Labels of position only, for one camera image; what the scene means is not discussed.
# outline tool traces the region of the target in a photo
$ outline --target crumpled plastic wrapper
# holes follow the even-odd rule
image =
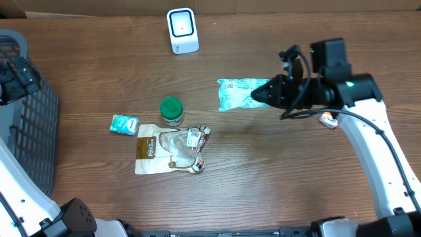
[[[337,126],[339,126],[339,122],[334,119],[331,112],[322,113],[318,120],[331,129],[335,129]]]
[[[237,108],[269,108],[269,105],[255,101],[251,98],[251,92],[254,89],[265,85],[265,83],[269,81],[269,79],[256,78],[219,79],[218,83],[221,84],[218,92],[219,100],[221,102],[219,111]]]
[[[210,132],[206,126],[173,129],[159,128],[155,124],[141,125],[135,173],[200,172],[205,167],[200,151]]]

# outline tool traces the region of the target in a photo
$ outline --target barcode label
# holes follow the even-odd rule
[[[234,84],[233,83],[224,83],[224,89],[234,89]]]
[[[190,136],[199,137],[200,136],[200,132],[190,132]]]
[[[188,132],[187,133],[187,146],[197,147],[199,144],[201,132]]]

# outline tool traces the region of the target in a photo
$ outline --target white device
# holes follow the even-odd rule
[[[175,54],[199,50],[195,15],[190,8],[172,9],[166,14],[171,47]]]

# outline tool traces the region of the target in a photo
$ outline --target cable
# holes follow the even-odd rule
[[[287,63],[288,63],[288,65],[289,65],[289,66],[288,66],[288,76],[289,76],[289,75],[291,75],[291,73],[292,73],[292,66],[293,66],[293,65],[292,65],[292,62],[291,62],[291,59],[290,59],[289,57],[287,58]]]
[[[292,110],[294,110],[295,106],[298,104],[300,99],[303,97],[304,93],[307,91],[307,88],[309,87],[310,81],[311,81],[311,71],[310,71],[310,64],[307,61],[307,58],[303,55],[302,52],[297,51],[298,55],[303,59],[305,66],[307,68],[307,79],[305,80],[303,89],[300,91],[298,96],[294,99],[294,101],[291,103],[291,105],[287,108],[287,110],[281,115],[281,119],[285,119],[286,116],[288,116]]]
[[[409,185],[407,176],[405,174],[405,171],[403,170],[401,161],[398,158],[398,155],[397,155],[397,153],[395,151],[395,148],[393,148],[392,143],[390,142],[389,138],[387,138],[387,136],[384,133],[384,131],[381,130],[379,127],[377,127],[374,123],[372,123],[371,121],[369,121],[367,118],[364,118],[364,117],[362,117],[362,116],[360,116],[360,115],[358,115],[356,113],[352,113],[352,112],[349,112],[349,111],[343,111],[343,110],[340,110],[340,109],[313,109],[313,110],[301,111],[301,112],[298,112],[298,113],[293,113],[293,114],[290,114],[290,115],[286,115],[284,118],[281,117],[281,120],[283,120],[283,119],[290,119],[290,118],[292,119],[294,117],[298,117],[300,119],[301,118],[303,119],[303,116],[302,115],[315,115],[317,113],[323,113],[323,112],[340,113],[340,114],[344,114],[344,115],[349,115],[349,116],[355,117],[355,118],[357,118],[357,119],[365,122],[366,124],[370,125],[376,131],[376,134],[377,135],[380,135],[383,138],[384,142],[388,146],[388,148],[389,148],[390,152],[392,153],[392,156],[393,156],[393,158],[394,158],[394,160],[396,162],[396,165],[397,165],[399,174],[401,175],[401,178],[403,180],[403,184],[405,185],[405,188],[407,189],[408,196],[410,197],[412,203],[414,204],[415,209],[418,211],[418,214],[421,215],[421,207],[420,207],[420,205],[418,204],[418,202],[417,202],[417,200],[415,198],[415,192],[414,192],[414,190],[412,190],[412,188]]]
[[[1,192],[0,192],[0,202],[1,204],[3,204],[3,207],[6,209],[7,213],[11,217],[14,225],[18,228],[20,235],[22,237],[28,237],[24,227],[22,226],[22,223],[20,222],[20,219],[16,216],[16,214],[14,214],[12,207],[10,207],[9,203],[6,201],[6,198],[3,196]]]

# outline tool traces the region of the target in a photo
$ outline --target small jar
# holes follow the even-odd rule
[[[184,120],[183,105],[175,97],[167,97],[161,102],[159,107],[164,121],[169,126],[178,126]]]

